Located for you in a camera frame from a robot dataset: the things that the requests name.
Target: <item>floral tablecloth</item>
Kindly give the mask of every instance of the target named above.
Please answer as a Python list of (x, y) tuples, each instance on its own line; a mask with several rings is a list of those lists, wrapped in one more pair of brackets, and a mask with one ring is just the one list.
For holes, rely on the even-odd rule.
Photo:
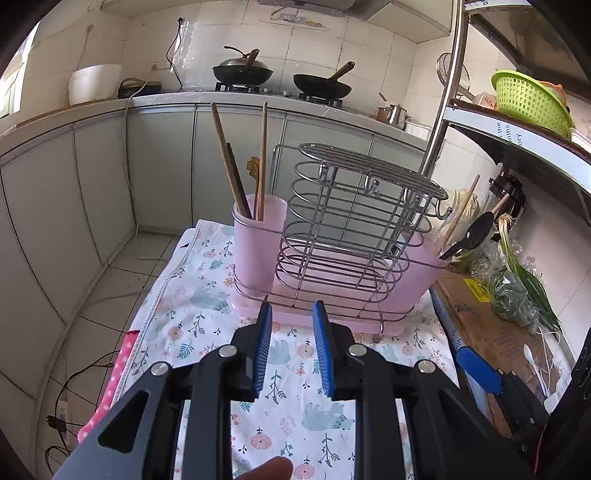
[[(239, 317), (231, 306), (233, 242), (233, 227), (204, 220), (185, 232), (132, 324), (131, 330), (139, 330), (139, 335), (113, 402), (153, 363), (166, 361), (180, 367), (198, 362), (229, 343), (236, 328), (254, 321)], [(457, 383), (452, 355), (429, 293), (402, 321), (405, 331), (399, 337), (374, 343), (377, 339), (372, 335), (354, 336), (392, 362), (414, 365), (419, 359), (431, 359)], [(178, 440), (175, 478), (181, 477), (189, 403)], [(411, 475), (401, 403), (397, 409)], [(283, 455), (294, 464), (293, 478), (298, 480), (353, 478), (355, 404), (333, 403), (323, 394), (310, 327), (285, 325), (274, 319), (264, 389), (252, 404), (233, 403), (231, 421), (235, 477)]]

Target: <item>green plastic colander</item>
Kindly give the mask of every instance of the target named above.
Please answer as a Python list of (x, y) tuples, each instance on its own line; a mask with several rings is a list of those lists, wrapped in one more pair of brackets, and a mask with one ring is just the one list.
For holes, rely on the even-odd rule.
[(532, 77), (514, 70), (498, 70), (491, 83), (496, 90), (498, 111), (549, 128), (563, 137), (574, 126), (556, 94)]

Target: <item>gas stove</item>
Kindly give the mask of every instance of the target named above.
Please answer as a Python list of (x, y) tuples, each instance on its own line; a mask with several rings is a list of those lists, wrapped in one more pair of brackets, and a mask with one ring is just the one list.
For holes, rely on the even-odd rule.
[[(286, 98), (291, 98), (291, 92), (274, 92), (269, 88), (261, 88), (255, 85), (224, 85), (221, 82), (216, 83), (216, 92), (233, 92), (233, 93), (255, 93), (257, 95), (275, 95), (275, 96), (283, 96)], [(308, 103), (317, 103), (319, 105), (327, 105), (333, 108), (342, 109), (343, 101), (342, 100), (327, 100), (325, 98), (317, 98), (306, 95), (305, 93), (300, 93), (297, 97), (298, 100), (302, 100), (303, 102)]]

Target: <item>wire strainer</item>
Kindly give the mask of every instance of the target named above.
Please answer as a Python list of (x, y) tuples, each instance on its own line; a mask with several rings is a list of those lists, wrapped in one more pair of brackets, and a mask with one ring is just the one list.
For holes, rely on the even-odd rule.
[[(439, 55), (437, 59), (437, 76), (439, 77), (439, 81), (445, 85), (447, 80), (447, 72), (449, 72), (449, 64), (452, 60), (451, 53), (442, 53)], [(468, 100), (474, 100), (474, 95), (472, 95), (468, 90), (470, 89), (470, 76), (468, 75), (468, 71), (466, 67), (462, 65), (462, 73), (460, 74), (460, 85), (457, 86), (457, 92), (459, 96), (464, 95)]]

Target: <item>blue gripper pad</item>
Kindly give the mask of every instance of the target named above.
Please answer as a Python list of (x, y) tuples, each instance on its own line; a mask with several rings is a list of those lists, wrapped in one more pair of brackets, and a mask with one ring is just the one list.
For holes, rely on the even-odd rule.
[(335, 383), (333, 381), (333, 352), (331, 352), (329, 341), (331, 327), (322, 301), (314, 303), (312, 315), (314, 341), (316, 342), (316, 351), (318, 353), (318, 362), (320, 364), (322, 389), (327, 397), (332, 397), (335, 393)]
[(273, 323), (273, 309), (267, 302), (261, 305), (258, 321), (262, 320), (261, 332), (256, 347), (253, 364), (253, 384), (256, 393), (260, 393), (265, 381), (265, 369), (267, 368), (267, 356), (271, 343), (271, 327)]
[(486, 391), (500, 395), (503, 392), (501, 374), (492, 368), (471, 347), (463, 346), (457, 351), (457, 363)]

